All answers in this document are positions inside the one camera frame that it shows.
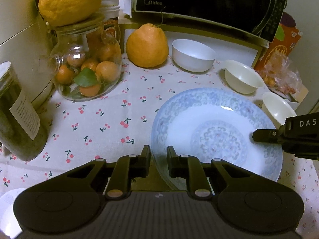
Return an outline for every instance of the orange box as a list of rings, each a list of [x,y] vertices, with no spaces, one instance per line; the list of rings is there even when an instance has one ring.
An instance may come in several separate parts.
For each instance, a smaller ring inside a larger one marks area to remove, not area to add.
[[[290,28],[284,26],[283,24],[280,25],[283,28],[285,34],[284,40],[280,41],[276,37],[274,38],[274,41],[269,44],[269,48],[257,61],[254,67],[255,70],[262,70],[274,51],[279,51],[288,56],[293,48],[296,46],[297,42],[300,40],[302,32],[299,31],[296,27]]]

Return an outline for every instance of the tablecloth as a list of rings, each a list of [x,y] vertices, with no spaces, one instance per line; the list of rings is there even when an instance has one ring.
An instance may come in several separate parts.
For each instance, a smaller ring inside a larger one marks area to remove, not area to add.
[[[96,158],[115,162],[120,156],[140,154],[150,144],[150,132],[159,108],[169,98],[187,89],[214,87],[234,92],[224,78],[220,62],[201,74],[174,65],[171,58],[159,68],[143,69],[122,55],[122,75],[107,95],[87,102],[72,102],[53,91],[40,107],[39,115],[48,130],[43,152],[30,162],[0,149],[0,196],[15,188],[27,188],[56,177]],[[264,86],[246,96],[261,107]],[[306,239],[319,238],[319,184],[311,160],[284,153],[278,182],[299,193],[305,212],[297,232]]]

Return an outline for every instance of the cream bowl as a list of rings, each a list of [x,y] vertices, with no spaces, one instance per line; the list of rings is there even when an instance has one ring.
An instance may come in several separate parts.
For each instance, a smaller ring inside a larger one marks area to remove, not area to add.
[[[104,20],[118,18],[119,17],[119,6],[114,7],[100,7],[98,9],[99,13],[102,13],[104,15]]]
[[[118,6],[120,0],[102,0],[100,7],[113,7]]]
[[[225,68],[227,83],[236,92],[250,94],[264,86],[264,81],[259,74],[240,62],[225,60],[222,62],[222,68]]]
[[[265,92],[263,94],[262,110],[271,119],[276,128],[284,125],[286,118],[297,115],[283,98],[273,92]]]
[[[216,52],[194,40],[176,39],[172,44],[172,57],[176,64],[188,71],[204,72],[213,66]]]

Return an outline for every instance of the stacked cups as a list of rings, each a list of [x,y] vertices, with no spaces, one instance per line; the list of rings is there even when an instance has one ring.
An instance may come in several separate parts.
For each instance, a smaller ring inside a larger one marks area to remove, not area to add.
[[[105,19],[118,18],[120,11],[119,2],[120,0],[102,0],[98,12],[104,14]]]

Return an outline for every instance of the ceramic plate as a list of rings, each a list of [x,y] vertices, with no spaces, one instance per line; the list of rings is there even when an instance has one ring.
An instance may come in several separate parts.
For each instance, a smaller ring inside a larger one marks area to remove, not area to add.
[[[184,179],[168,174],[166,148],[210,163],[222,158],[277,181],[282,166],[280,145],[252,140],[256,129],[274,129],[266,114],[245,97],[215,88],[197,88],[169,99],[158,111],[151,133],[157,169],[172,189],[186,189]]]
[[[21,228],[13,213],[13,203],[17,196],[25,189],[14,189],[8,191],[0,198],[0,230],[10,238],[17,237]]]

